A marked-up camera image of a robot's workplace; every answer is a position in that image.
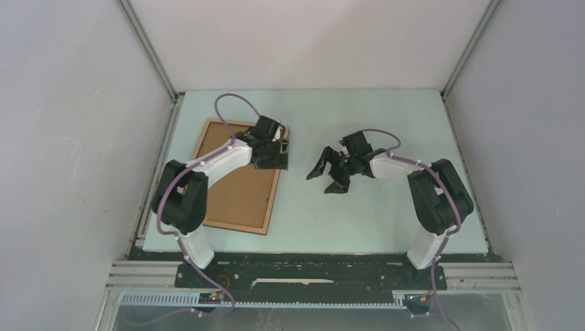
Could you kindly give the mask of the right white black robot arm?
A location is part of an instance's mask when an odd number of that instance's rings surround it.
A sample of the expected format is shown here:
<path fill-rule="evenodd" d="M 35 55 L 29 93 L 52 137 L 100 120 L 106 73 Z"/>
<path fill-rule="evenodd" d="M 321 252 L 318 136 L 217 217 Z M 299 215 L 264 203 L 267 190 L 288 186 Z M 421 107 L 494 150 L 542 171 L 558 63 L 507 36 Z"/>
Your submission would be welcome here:
<path fill-rule="evenodd" d="M 344 194 L 350 178 L 360 174 L 372 179 L 392 179 L 410 190 L 419 230 L 406 252 L 409 264 L 401 269 L 401 279 L 409 288 L 419 288 L 429 278 L 428 269 L 436 263 L 449 238 L 457 234 L 464 219 L 474 210 L 473 200 L 453 163 L 439 159 L 427 165 L 421 161 L 400 157 L 390 148 L 374 149 L 365 131 L 344 136 L 341 150 L 326 146 L 314 168 L 307 175 L 311 180 L 320 177 L 326 166 L 333 180 L 326 193 Z"/>

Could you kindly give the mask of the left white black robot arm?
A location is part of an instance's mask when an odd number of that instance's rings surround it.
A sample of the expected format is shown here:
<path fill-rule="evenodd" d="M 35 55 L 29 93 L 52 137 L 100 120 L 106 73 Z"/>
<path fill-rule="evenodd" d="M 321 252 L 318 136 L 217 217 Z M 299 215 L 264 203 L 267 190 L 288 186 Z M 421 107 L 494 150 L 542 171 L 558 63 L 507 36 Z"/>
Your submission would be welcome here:
<path fill-rule="evenodd" d="M 261 115 L 243 132 L 231 132 L 220 147 L 187 162 L 167 162 L 151 202 L 160 234 L 171 235 L 184 259 L 193 265 L 192 279 L 201 287 L 217 281 L 210 262 L 215 252 L 202 223 L 206 218 L 208 189 L 231 172 L 253 165 L 257 170 L 285 170 L 289 140 L 280 122 Z"/>

